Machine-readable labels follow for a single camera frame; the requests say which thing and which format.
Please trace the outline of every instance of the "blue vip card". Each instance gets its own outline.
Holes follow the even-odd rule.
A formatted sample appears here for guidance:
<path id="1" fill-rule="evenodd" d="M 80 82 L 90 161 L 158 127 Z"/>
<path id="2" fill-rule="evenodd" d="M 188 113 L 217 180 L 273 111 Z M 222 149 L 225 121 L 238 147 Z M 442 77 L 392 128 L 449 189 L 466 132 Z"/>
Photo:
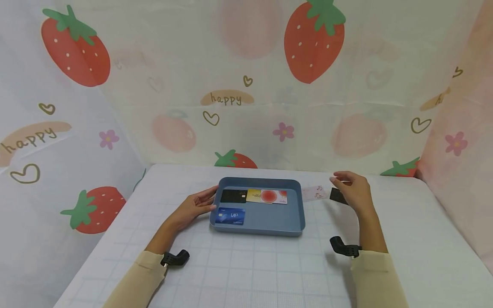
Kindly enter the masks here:
<path id="1" fill-rule="evenodd" d="M 220 207 L 217 210 L 216 224 L 243 225 L 245 210 L 243 208 Z"/>

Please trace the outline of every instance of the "beige sleeve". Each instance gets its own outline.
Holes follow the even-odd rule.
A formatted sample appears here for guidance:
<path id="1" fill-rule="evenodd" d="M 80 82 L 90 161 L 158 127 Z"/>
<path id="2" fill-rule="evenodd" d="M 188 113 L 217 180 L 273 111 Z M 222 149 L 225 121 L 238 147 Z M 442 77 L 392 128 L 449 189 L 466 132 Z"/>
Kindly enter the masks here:
<path id="1" fill-rule="evenodd" d="M 163 281 L 163 255 L 143 251 L 108 297 L 103 308 L 145 308 Z"/>
<path id="2" fill-rule="evenodd" d="M 406 296 L 388 253 L 361 250 L 352 260 L 358 308 L 408 308 Z"/>

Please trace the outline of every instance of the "pink card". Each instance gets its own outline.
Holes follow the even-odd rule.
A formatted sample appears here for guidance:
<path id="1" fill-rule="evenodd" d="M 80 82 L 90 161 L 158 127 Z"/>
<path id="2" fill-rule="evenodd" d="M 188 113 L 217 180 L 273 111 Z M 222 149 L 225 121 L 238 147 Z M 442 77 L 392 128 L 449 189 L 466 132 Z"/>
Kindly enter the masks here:
<path id="1" fill-rule="evenodd" d="M 301 190 L 303 201 L 313 201 L 327 198 L 327 194 L 322 186 L 313 186 Z"/>

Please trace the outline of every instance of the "wrist clamp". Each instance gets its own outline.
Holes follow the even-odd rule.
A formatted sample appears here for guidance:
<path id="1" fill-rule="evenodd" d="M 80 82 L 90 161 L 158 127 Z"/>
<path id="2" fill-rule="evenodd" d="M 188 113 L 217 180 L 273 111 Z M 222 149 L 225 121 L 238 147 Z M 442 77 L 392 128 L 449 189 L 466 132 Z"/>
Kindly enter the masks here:
<path id="1" fill-rule="evenodd" d="M 335 253 L 354 258 L 359 256 L 359 251 L 362 249 L 362 247 L 358 245 L 344 245 L 341 237 L 330 238 L 330 244 Z"/>
<path id="2" fill-rule="evenodd" d="M 165 252 L 163 260 L 161 260 L 161 265 L 164 267 L 167 267 L 168 265 L 183 266 L 189 258 L 190 254 L 185 249 L 182 249 L 176 256 L 169 252 Z"/>

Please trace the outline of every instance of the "blue tray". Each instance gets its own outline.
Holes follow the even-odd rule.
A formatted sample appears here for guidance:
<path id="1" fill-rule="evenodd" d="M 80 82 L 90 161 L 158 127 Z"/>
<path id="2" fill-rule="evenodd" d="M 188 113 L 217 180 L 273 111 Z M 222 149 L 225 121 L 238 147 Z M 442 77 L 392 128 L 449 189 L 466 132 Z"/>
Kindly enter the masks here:
<path id="1" fill-rule="evenodd" d="M 285 190 L 287 191 L 287 204 L 221 203 L 224 189 Z M 295 180 L 225 177 L 219 182 L 214 204 L 217 208 L 211 212 L 209 222 L 217 231 L 297 237 L 305 228 L 301 185 Z M 220 208 L 244 209 L 243 225 L 216 223 Z"/>

